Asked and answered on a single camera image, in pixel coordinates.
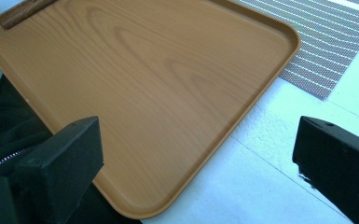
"zipper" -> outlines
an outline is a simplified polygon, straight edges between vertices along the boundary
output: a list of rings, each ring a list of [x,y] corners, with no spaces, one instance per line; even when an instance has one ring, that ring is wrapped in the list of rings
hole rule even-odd
[[[34,148],[36,148],[38,146],[39,145],[36,145],[36,146],[33,146],[33,147],[23,148],[23,149],[21,149],[19,151],[11,153],[10,155],[8,155],[8,156],[4,157],[2,160],[0,160],[0,166],[5,164],[7,161],[12,160],[13,158],[16,158],[16,157],[18,157],[18,156],[20,156],[20,155],[22,155],[22,154],[24,154],[26,152],[29,152],[29,151],[33,150]]]

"white surface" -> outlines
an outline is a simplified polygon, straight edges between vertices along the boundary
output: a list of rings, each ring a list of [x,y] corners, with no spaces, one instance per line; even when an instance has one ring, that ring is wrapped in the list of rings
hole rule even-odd
[[[1,0],[0,13],[18,2]],[[359,135],[359,54],[326,101],[278,78],[175,203],[143,222],[351,223],[291,162],[302,115]]]

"tray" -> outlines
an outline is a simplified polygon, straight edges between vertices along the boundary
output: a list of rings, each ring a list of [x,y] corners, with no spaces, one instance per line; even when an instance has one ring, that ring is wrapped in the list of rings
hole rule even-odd
[[[94,183],[122,215],[147,218],[178,197],[299,45],[292,27],[225,0],[60,0],[0,25],[0,68],[54,133],[99,116],[105,166]]]

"gray mesh mat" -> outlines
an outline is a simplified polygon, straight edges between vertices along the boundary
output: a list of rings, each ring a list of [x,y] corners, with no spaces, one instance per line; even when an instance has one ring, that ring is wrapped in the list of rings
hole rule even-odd
[[[293,25],[301,48],[281,78],[320,99],[337,85],[359,50],[359,11],[327,0],[237,0]]]

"wooden tray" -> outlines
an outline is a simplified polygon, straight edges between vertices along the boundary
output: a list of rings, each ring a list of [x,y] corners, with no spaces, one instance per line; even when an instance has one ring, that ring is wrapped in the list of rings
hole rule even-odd
[[[299,44],[287,24],[225,0],[60,0],[0,25],[0,68],[54,133],[100,117],[95,185],[124,216],[147,218],[174,201]]]

